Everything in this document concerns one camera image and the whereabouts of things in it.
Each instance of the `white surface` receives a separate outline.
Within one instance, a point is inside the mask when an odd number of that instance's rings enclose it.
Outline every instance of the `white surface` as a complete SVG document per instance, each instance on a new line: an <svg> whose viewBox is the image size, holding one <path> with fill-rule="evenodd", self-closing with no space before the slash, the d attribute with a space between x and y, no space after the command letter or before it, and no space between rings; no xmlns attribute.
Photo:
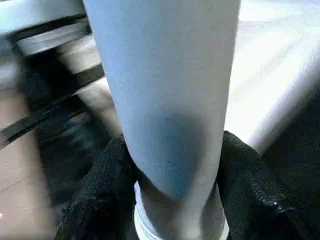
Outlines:
<svg viewBox="0 0 320 240"><path fill-rule="evenodd" d="M92 34L62 45L60 51L64 53L61 56L62 62L73 73L79 73L101 64L97 45Z"/></svg>
<svg viewBox="0 0 320 240"><path fill-rule="evenodd" d="M153 234L152 231L150 231L145 224L143 223L139 211L137 211L137 208L134 209L134 227L136 230L136 234L139 237L140 240L146 239L146 240L161 240L161 238L157 237L155 234ZM226 240L228 238L229 234L229 226L228 222L225 219L223 231L219 238L219 240Z"/></svg>
<svg viewBox="0 0 320 240"><path fill-rule="evenodd" d="M261 154L319 85L319 16L319 5L241 4L225 129Z"/></svg>
<svg viewBox="0 0 320 240"><path fill-rule="evenodd" d="M0 36L83 13L80 0L0 1Z"/></svg>

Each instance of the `wooden floor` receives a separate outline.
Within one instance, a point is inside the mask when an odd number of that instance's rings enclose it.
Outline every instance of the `wooden floor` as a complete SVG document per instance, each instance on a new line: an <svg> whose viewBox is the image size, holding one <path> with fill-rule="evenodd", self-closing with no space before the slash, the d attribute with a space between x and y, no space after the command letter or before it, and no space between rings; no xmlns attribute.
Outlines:
<svg viewBox="0 0 320 240"><path fill-rule="evenodd" d="M27 116L16 92L0 97L0 128ZM0 239L48 239L55 232L33 132L0 151Z"/></svg>

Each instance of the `metal bar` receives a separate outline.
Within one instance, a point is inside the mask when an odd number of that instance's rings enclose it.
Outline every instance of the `metal bar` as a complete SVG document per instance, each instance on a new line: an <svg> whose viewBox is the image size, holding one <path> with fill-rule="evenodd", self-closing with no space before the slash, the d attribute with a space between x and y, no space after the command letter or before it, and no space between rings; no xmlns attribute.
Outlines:
<svg viewBox="0 0 320 240"><path fill-rule="evenodd" d="M239 1L85 0L130 155L140 239L219 239Z"/></svg>
<svg viewBox="0 0 320 240"><path fill-rule="evenodd" d="M74 107L73 111L70 110L68 114L64 114L62 112L61 105L64 104L70 104L70 102L77 102L77 105ZM63 114L63 117L66 119L71 119L74 116L79 115L84 111L83 105L80 107L79 101L81 101L77 96L71 96L68 99L65 99L64 102L60 102L59 104L55 104L50 106L50 109L47 111L40 110L36 113L31 114L30 116L24 117L15 123L7 126L4 129L0 130L0 137L1 137L1 143L0 144L0 150L3 149L5 146L9 145L13 141L15 141L17 138L27 134L28 132L38 128L45 122L47 122L50 118L52 118L54 115L57 114Z"/></svg>

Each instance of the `floor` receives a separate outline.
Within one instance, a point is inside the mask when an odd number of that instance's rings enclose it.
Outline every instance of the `floor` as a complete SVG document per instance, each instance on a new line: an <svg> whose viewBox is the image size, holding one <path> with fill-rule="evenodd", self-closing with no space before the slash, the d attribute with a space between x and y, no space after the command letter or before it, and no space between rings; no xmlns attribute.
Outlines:
<svg viewBox="0 0 320 240"><path fill-rule="evenodd" d="M28 113L16 92L0 97L0 128ZM0 239L47 239L54 233L38 150L30 132L0 151Z"/></svg>

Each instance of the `black fabric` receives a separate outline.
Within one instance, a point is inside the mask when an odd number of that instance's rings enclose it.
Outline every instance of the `black fabric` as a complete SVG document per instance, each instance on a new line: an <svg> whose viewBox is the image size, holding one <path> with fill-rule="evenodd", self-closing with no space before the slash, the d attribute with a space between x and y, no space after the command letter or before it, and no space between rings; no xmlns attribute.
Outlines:
<svg viewBox="0 0 320 240"><path fill-rule="evenodd" d="M132 220L137 171L123 137L111 141L81 181L55 239L138 239ZM223 136L217 182L229 239L313 239L291 193L254 149L229 132Z"/></svg>
<svg viewBox="0 0 320 240"><path fill-rule="evenodd" d="M132 166L124 138L112 140L83 178L55 239L127 239L135 204Z"/></svg>
<svg viewBox="0 0 320 240"><path fill-rule="evenodd" d="M294 193L302 214L320 239L320 93L277 138L263 156Z"/></svg>
<svg viewBox="0 0 320 240"><path fill-rule="evenodd" d="M99 147L86 126L59 116L35 133L51 203L65 204L80 188L80 180L92 167Z"/></svg>
<svg viewBox="0 0 320 240"><path fill-rule="evenodd" d="M229 132L223 136L217 182L233 240L314 239L295 196L254 149Z"/></svg>

